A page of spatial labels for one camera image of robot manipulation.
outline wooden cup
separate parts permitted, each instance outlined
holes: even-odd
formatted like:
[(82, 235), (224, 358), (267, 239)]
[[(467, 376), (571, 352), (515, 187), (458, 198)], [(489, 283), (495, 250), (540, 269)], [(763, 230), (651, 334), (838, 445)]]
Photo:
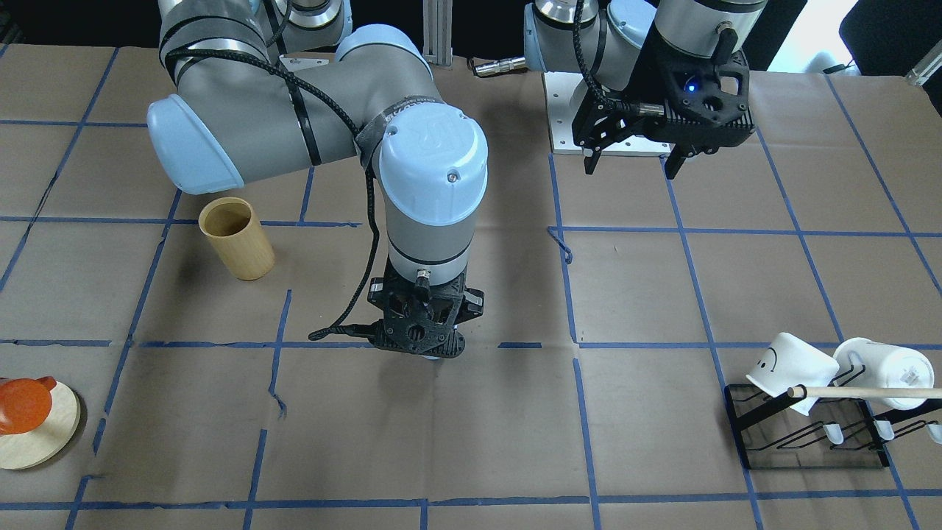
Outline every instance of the wooden cup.
[(200, 212), (200, 230), (233, 276), (256, 280), (275, 265), (275, 252), (252, 205), (238, 197), (221, 197)]

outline robotic arm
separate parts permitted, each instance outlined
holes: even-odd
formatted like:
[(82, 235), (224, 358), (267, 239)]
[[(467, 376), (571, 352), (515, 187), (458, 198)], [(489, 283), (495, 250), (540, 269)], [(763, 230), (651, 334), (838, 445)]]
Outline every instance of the robotic arm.
[(579, 72), (573, 139), (594, 171), (632, 135), (674, 144), (665, 169), (740, 145), (755, 131), (740, 50), (767, 0), (535, 0), (525, 11), (531, 70)]
[[(464, 279), (487, 183), (487, 141), (474, 120), (442, 101), (409, 39), (384, 25), (350, 33), (342, 0), (159, 6), (160, 57), (177, 93), (151, 105), (148, 129), (174, 184), (187, 193), (229, 190), (359, 156), (374, 233), (370, 263), (379, 234), (374, 176), (385, 198), (389, 258), (367, 297), (383, 316), (342, 325), (348, 307), (311, 340), (346, 334), (386, 350), (459, 355), (457, 324), (483, 312), (483, 293)], [(329, 65), (290, 73), (278, 62), (333, 43)]]

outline wooden dowel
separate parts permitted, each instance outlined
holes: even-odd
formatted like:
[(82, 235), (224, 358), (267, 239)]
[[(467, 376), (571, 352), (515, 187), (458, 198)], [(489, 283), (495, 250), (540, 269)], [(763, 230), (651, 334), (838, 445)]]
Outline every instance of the wooden dowel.
[(788, 397), (852, 399), (942, 399), (942, 389), (871, 389), (865, 387), (805, 387), (788, 389)]

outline white mug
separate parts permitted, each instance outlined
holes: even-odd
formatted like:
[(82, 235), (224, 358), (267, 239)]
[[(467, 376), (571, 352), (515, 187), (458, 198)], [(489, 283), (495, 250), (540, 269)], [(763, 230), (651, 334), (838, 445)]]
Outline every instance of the white mug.
[[(795, 385), (826, 387), (838, 368), (837, 361), (818, 348), (790, 333), (779, 333), (746, 379), (774, 397)], [(806, 398), (791, 409), (807, 416), (817, 401), (818, 398)]]
[[(834, 351), (834, 359), (844, 373), (860, 366), (867, 367), (847, 387), (873, 389), (931, 389), (935, 384), (933, 365), (925, 355), (902, 346), (874, 342), (863, 337), (845, 340)], [(925, 403), (919, 398), (883, 398), (877, 400), (898, 410), (909, 410)]]

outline light blue joint cap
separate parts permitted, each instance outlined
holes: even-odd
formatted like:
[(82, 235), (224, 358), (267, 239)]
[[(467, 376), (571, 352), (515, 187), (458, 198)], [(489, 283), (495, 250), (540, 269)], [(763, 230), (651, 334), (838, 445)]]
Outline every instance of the light blue joint cap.
[(337, 60), (343, 60), (344, 56), (349, 52), (361, 46), (369, 46), (370, 44), (388, 44), (390, 46), (396, 46), (396, 48), (402, 48), (418, 57), (419, 60), (422, 61), (422, 64), (425, 65), (426, 70), (429, 71), (429, 75), (431, 75), (431, 66), (429, 66), (429, 63), (422, 57), (422, 54), (418, 53), (418, 48), (409, 40), (409, 37), (398, 29), (385, 24), (371, 24), (357, 28), (356, 31), (351, 33), (349, 37), (345, 38), (337, 46)]
[(640, 49), (657, 11), (644, 0), (611, 0), (609, 20), (623, 39)]
[(533, 4), (524, 6), (524, 59), (527, 68), (534, 72), (545, 72), (543, 52), (540, 51), (540, 39), (536, 34), (536, 18), (533, 15)]
[(386, 198), (418, 223), (447, 226), (474, 213), (487, 188), (487, 139), (455, 107), (422, 103), (397, 114), (380, 147)]
[(180, 190), (199, 195), (245, 186), (216, 137), (177, 94), (151, 103), (147, 130), (164, 171)]
[(353, 10), (350, 9), (350, 0), (344, 0), (344, 29), (340, 32), (340, 38), (334, 45), (339, 44), (345, 38), (350, 36), (353, 31)]

